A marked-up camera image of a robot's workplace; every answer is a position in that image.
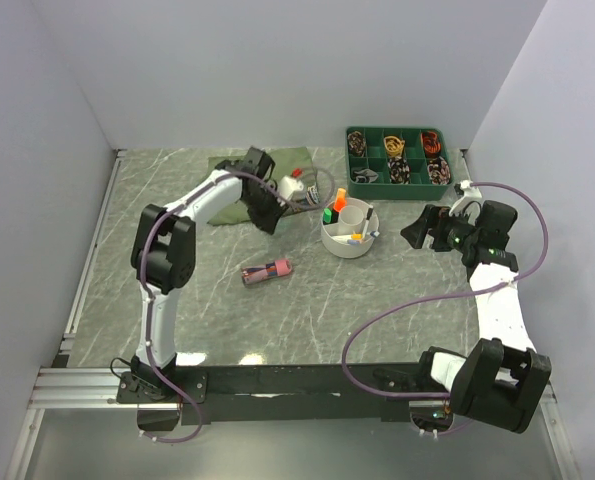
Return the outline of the pink pencil case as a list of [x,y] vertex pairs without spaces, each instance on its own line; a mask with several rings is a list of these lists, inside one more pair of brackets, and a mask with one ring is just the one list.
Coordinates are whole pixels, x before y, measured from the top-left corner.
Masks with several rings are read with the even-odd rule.
[[291,272],[290,261],[282,258],[263,265],[243,268],[241,278],[244,285],[253,285],[268,279],[287,276]]

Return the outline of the white round pen holder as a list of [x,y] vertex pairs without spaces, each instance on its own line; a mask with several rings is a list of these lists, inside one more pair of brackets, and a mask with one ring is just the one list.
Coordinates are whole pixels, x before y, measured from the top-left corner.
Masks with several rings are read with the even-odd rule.
[[[380,222],[376,207],[363,200],[347,197],[347,205],[333,217],[330,224],[320,221],[321,240],[324,247],[333,255],[343,259],[354,259],[366,254],[378,237],[370,236],[371,231],[379,231]],[[349,245],[347,240],[351,234],[362,234],[363,222],[369,205],[373,205],[374,212],[368,227],[368,233],[361,245]]]

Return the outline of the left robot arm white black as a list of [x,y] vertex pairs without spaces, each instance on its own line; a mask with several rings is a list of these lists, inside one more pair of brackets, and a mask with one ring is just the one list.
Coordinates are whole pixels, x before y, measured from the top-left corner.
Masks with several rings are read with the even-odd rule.
[[140,216],[130,262],[142,296],[139,344],[130,361],[142,375],[141,389],[153,401],[170,399],[177,388],[175,322],[181,289],[196,266],[196,235],[217,213],[243,203],[249,219],[273,234],[288,202],[305,190],[302,181],[285,175],[268,177],[275,162],[252,147],[242,160],[224,160],[192,191],[164,206],[147,205]]

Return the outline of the black orange highlighter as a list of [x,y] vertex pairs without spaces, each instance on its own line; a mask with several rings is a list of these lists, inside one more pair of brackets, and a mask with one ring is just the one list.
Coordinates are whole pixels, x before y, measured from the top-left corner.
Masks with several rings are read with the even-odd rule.
[[346,199],[347,191],[344,188],[339,188],[336,192],[335,201],[333,203],[333,210],[340,213],[341,210],[347,205]]

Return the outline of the white marker black cap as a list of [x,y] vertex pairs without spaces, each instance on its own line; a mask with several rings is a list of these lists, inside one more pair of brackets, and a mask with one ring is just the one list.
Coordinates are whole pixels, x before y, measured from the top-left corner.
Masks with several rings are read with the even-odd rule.
[[373,205],[369,205],[368,206],[368,209],[366,211],[364,222],[363,222],[363,229],[362,229],[362,234],[361,234],[361,238],[362,239],[365,238],[366,235],[367,235],[367,233],[368,233],[368,227],[369,227],[370,220],[371,220],[371,217],[373,215],[373,212],[374,212]]

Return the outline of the black green highlighter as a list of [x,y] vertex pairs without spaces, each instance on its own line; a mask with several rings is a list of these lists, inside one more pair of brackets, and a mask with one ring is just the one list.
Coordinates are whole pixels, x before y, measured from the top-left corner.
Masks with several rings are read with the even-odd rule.
[[333,213],[330,209],[325,208],[323,210],[322,221],[324,224],[330,224],[332,222]]

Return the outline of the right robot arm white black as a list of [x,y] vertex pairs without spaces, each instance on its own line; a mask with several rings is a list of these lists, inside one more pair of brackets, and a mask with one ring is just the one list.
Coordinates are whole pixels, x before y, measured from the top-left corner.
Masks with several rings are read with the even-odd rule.
[[464,213],[451,215],[447,206],[426,205],[401,235],[415,249],[431,237],[432,250],[460,253],[476,294],[478,342],[466,357],[435,347],[425,352],[415,374],[418,392],[437,398],[447,391],[454,413],[522,433],[552,366],[527,333],[514,283],[518,262],[506,249],[517,217],[513,207],[496,201],[485,201],[474,222]]

